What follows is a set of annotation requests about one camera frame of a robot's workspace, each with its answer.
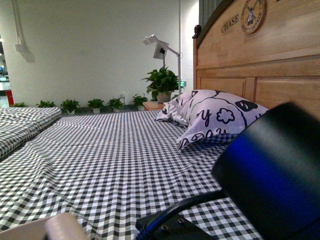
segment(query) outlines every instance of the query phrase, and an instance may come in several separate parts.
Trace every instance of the wooden nightstand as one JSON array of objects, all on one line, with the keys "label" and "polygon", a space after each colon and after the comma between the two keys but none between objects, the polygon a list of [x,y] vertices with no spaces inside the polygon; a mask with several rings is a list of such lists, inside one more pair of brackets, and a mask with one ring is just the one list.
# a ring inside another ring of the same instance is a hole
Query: wooden nightstand
[{"label": "wooden nightstand", "polygon": [[157,101],[145,101],[142,104],[145,111],[161,110],[165,107],[163,103],[158,103]]}]

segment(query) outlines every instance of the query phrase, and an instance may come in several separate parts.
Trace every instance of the black and white gingham sheet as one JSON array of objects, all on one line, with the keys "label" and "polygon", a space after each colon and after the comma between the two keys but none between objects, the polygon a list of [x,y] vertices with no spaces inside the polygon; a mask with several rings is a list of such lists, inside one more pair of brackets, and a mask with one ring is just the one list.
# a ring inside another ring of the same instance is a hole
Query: black and white gingham sheet
[{"label": "black and white gingham sheet", "polygon": [[[0,162],[0,229],[70,212],[90,239],[130,240],[136,220],[220,189],[211,168],[225,145],[176,151],[183,129],[158,111],[62,117]],[[229,199],[184,217],[219,239],[261,239]]]},{"label": "black and white gingham sheet", "polygon": [[59,115],[58,107],[0,108],[0,159],[40,133]]}]

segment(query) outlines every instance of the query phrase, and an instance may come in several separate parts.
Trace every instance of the pillow print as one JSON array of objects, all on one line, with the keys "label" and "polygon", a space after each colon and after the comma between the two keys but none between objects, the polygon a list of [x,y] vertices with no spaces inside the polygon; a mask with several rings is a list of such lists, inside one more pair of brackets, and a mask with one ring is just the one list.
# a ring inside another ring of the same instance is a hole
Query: pillow print
[{"label": "pillow print", "polygon": [[216,90],[189,91],[175,101],[175,109],[166,116],[167,120],[163,111],[156,120],[168,121],[174,117],[174,121],[183,119],[186,122],[187,130],[176,141],[178,150],[203,138],[230,142],[268,110],[242,97]]}]

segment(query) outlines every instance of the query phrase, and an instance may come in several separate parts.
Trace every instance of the wooden headboard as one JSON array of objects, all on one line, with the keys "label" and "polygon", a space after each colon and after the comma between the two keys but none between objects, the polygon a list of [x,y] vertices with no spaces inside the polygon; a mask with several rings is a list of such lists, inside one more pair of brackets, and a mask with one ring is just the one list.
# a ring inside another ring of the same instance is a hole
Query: wooden headboard
[{"label": "wooden headboard", "polygon": [[320,0],[222,0],[203,30],[194,89],[269,109],[291,101],[320,119]]}]

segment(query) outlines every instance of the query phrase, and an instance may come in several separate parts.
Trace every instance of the red fire extinguisher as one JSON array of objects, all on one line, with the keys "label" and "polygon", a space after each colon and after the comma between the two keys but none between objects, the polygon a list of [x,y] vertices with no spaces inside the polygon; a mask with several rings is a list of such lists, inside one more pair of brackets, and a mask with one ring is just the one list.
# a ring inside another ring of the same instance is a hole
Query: red fire extinguisher
[{"label": "red fire extinguisher", "polygon": [[9,106],[15,104],[14,103],[14,97],[12,96],[12,91],[11,90],[6,91],[6,96],[8,97]]}]

